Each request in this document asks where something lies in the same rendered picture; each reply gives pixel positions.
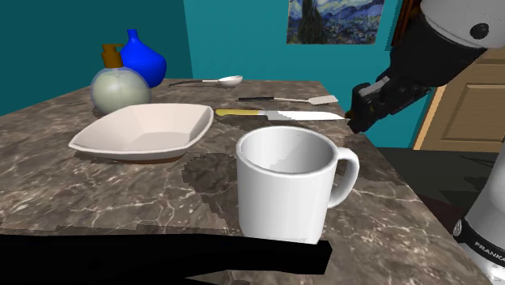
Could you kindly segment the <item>tan wooden door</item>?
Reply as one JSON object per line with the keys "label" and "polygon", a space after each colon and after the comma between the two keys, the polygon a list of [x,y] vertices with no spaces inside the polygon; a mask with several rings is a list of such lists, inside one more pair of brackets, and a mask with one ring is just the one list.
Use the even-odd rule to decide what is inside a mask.
{"label": "tan wooden door", "polygon": [[498,152],[505,142],[505,47],[435,89],[414,150]]}

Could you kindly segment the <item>white mug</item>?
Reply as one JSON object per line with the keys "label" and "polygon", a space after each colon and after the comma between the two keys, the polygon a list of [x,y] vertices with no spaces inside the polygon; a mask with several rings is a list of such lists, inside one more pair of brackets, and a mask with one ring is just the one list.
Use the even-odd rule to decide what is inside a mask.
{"label": "white mug", "polygon": [[315,244],[328,209],[359,174],[358,156],[313,130],[263,127],[236,144],[239,222],[247,237]]}

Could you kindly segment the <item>white square bowl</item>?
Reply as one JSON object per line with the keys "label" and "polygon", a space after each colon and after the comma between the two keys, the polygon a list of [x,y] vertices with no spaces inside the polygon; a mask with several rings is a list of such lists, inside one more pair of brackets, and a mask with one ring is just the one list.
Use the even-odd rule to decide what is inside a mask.
{"label": "white square bowl", "polygon": [[185,154],[213,119],[214,110],[203,104],[131,105],[86,126],[68,147],[112,160],[166,160]]}

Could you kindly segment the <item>blue vase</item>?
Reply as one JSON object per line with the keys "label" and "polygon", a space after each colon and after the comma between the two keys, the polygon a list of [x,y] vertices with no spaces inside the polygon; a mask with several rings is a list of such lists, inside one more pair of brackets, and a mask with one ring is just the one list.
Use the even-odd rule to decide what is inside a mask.
{"label": "blue vase", "polygon": [[159,86],[167,71],[165,58],[141,42],[136,29],[128,29],[127,34],[129,39],[120,51],[123,65],[140,74],[150,88]]}

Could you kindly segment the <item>round soap dispenser, brown pump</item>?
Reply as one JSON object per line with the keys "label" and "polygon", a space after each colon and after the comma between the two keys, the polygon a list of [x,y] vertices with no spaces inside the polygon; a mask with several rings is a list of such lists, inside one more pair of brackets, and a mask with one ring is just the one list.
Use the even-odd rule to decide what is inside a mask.
{"label": "round soap dispenser, brown pump", "polygon": [[124,66],[117,51],[122,46],[123,44],[102,44],[104,68],[91,81],[91,102],[102,114],[151,102],[151,89],[146,80],[135,70]]}

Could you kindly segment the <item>black flat object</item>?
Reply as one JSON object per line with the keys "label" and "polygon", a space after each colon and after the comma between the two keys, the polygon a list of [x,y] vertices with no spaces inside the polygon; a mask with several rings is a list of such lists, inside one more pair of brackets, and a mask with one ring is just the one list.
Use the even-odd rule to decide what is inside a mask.
{"label": "black flat object", "polygon": [[208,234],[0,235],[0,285],[187,285],[223,270],[323,274],[333,249]]}

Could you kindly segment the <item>brown marble table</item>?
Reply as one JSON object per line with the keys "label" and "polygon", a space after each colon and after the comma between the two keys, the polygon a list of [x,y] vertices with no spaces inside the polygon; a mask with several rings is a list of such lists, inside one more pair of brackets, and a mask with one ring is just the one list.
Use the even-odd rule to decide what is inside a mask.
{"label": "brown marble table", "polygon": [[[216,117],[179,160],[123,164],[70,149],[92,123],[89,89],[0,117],[0,232],[239,235],[236,142],[263,117]],[[323,275],[209,274],[218,285],[490,285],[388,161],[344,121],[309,121],[357,154],[348,198],[326,215],[333,253]]]}

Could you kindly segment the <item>black handled spatula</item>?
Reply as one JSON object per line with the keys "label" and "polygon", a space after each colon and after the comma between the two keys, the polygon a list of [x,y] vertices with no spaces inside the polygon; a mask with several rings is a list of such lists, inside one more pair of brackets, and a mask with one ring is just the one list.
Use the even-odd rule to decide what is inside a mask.
{"label": "black handled spatula", "polygon": [[335,96],[316,96],[306,100],[302,99],[293,99],[293,98],[281,98],[281,97],[272,97],[272,96],[260,96],[260,97],[240,97],[238,101],[285,101],[285,102],[299,102],[299,103],[309,103],[311,105],[323,105],[323,104],[331,104],[337,103],[338,99]]}

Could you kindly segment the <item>yellow handled knife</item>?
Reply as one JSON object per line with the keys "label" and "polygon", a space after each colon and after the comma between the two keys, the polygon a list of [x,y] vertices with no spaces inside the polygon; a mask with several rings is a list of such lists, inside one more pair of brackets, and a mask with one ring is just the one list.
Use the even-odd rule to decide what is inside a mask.
{"label": "yellow handled knife", "polygon": [[246,110],[216,109],[219,116],[265,116],[270,121],[340,121],[344,120],[335,113],[317,111],[280,111],[280,110]]}

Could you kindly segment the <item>starry night wall picture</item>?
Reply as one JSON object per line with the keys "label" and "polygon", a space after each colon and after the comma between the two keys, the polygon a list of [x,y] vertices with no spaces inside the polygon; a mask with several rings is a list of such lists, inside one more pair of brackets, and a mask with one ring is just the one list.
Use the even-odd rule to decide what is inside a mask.
{"label": "starry night wall picture", "polygon": [[373,45],[384,0],[289,0],[290,45]]}

